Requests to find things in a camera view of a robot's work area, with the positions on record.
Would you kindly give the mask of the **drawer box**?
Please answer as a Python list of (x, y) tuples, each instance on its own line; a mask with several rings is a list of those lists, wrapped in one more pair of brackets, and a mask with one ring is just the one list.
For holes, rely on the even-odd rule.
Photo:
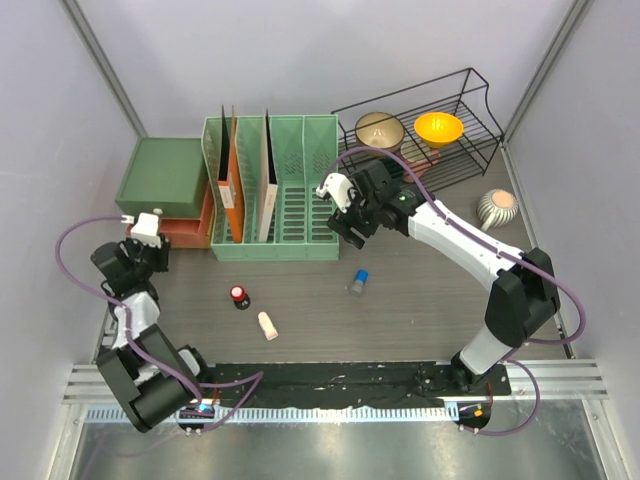
[(215, 214), (201, 140), (139, 140), (115, 203), (128, 215), (161, 210), (160, 232), (174, 249), (208, 248)]

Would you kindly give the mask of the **white folder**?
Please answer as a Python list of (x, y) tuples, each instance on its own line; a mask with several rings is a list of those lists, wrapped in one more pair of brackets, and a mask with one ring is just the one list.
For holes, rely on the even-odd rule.
[(268, 111), (263, 117), (260, 167), (256, 240), (264, 243), (268, 240), (278, 191)]

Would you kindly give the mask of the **red black stamp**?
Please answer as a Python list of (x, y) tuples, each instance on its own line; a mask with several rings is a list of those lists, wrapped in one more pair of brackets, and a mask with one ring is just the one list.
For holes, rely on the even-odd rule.
[(234, 285), (230, 289), (230, 297), (235, 307), (239, 310), (246, 310), (251, 305), (251, 299), (245, 288), (241, 285)]

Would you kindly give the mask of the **orange folder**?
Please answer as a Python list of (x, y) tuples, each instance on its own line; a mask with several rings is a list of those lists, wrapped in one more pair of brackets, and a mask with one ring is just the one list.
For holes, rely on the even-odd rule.
[(234, 243), (244, 234), (245, 203), (236, 146), (237, 116), (231, 107), (229, 117), (221, 111), (222, 130), (217, 184)]

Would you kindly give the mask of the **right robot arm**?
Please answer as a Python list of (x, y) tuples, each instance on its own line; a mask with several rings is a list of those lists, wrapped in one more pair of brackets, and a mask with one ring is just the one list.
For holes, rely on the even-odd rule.
[(550, 257), (510, 247), (460, 219), (417, 185), (394, 181), (380, 161), (352, 176), (332, 172), (316, 188), (336, 209), (328, 227), (356, 248), (379, 227), (395, 230), (444, 254), (489, 293), (484, 324), (451, 360), (457, 391), (483, 388), (490, 370), (521, 347), (560, 307)]

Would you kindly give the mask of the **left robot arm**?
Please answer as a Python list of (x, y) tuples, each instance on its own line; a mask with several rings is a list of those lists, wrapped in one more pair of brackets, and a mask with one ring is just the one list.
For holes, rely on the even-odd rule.
[[(98, 356), (97, 366), (131, 424), (146, 433), (189, 402), (205, 397), (213, 375), (204, 358), (190, 345), (176, 348), (158, 326), (159, 296), (151, 277), (168, 270), (171, 244), (165, 236), (152, 247), (126, 238), (108, 242), (91, 255), (104, 276), (102, 292), (117, 323), (112, 347)], [(143, 368), (162, 363), (142, 381)]]

